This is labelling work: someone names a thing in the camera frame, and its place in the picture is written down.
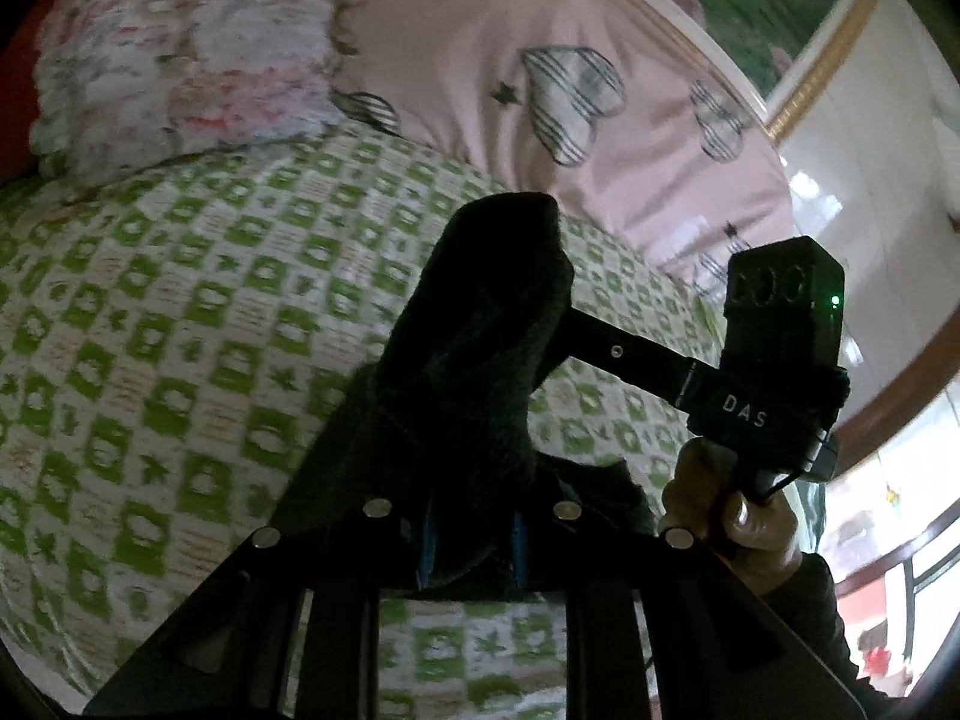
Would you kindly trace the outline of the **person's right hand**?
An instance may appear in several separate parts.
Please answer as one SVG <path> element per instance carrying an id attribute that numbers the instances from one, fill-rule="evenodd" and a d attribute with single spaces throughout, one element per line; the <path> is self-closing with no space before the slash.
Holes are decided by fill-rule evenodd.
<path id="1" fill-rule="evenodd" d="M 659 535 L 674 548 L 708 546 L 755 595 L 776 590 L 799 571 L 797 518 L 782 493 L 750 502 L 732 486 L 727 454 L 701 437 L 680 450 L 662 493 Z"/>

